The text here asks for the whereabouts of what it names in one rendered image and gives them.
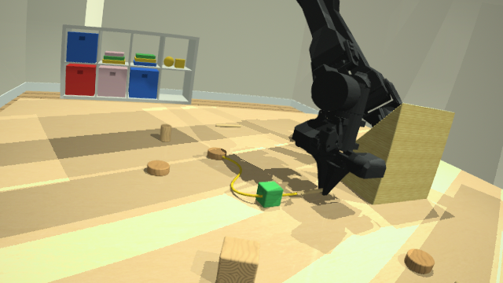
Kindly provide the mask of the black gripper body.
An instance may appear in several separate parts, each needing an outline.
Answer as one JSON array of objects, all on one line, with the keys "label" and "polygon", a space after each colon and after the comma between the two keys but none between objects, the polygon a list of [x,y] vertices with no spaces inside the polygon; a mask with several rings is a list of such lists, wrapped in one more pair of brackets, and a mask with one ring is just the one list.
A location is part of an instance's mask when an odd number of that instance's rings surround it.
[{"label": "black gripper body", "polygon": [[[326,118],[333,121],[334,116],[341,119],[343,140],[340,148],[334,148],[330,152],[321,150],[320,156],[333,156],[334,162],[342,167],[347,167],[347,171],[359,178],[383,178],[386,170],[386,162],[371,153],[356,153],[359,144],[356,143],[357,134],[360,127],[365,127],[366,121],[362,120],[363,115],[357,115],[347,111],[326,111]],[[341,152],[340,152],[341,151]]]}]

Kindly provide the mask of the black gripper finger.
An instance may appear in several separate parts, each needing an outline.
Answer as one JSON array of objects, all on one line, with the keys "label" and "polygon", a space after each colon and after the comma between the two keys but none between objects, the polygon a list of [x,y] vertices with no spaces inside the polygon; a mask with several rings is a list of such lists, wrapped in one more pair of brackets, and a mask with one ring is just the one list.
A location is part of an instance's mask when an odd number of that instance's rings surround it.
[{"label": "black gripper finger", "polygon": [[347,171],[347,167],[342,167],[333,160],[326,160],[325,162],[329,170],[322,191],[323,196],[328,195],[335,188],[335,185],[349,172]]},{"label": "black gripper finger", "polygon": [[325,184],[325,180],[328,174],[328,165],[325,162],[326,160],[334,160],[336,155],[333,156],[320,156],[319,154],[312,155],[313,158],[317,162],[317,172],[318,172],[318,188],[323,188]]}]

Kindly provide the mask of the small wooden cylinder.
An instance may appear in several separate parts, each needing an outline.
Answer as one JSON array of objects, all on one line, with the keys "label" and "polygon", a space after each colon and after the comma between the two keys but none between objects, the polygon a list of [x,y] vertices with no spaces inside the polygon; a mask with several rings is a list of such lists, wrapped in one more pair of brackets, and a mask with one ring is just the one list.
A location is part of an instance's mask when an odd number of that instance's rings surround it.
[{"label": "small wooden cylinder", "polygon": [[171,125],[168,124],[161,125],[160,141],[161,142],[171,141]]}]

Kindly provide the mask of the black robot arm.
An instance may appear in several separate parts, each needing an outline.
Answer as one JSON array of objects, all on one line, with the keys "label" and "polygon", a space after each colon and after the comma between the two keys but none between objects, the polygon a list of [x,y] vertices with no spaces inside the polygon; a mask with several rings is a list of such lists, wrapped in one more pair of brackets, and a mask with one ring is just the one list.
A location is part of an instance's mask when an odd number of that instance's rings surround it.
[{"label": "black robot arm", "polygon": [[[326,118],[326,111],[347,111],[363,115],[374,127],[398,108],[402,101],[394,84],[371,68],[354,36],[340,15],[340,0],[296,0],[312,34],[310,66],[311,99],[321,110],[317,119],[295,126],[296,146],[310,155],[340,148],[341,119]],[[349,71],[351,74],[349,74]],[[371,112],[383,103],[387,103]],[[339,121],[340,120],[340,121]]]}]

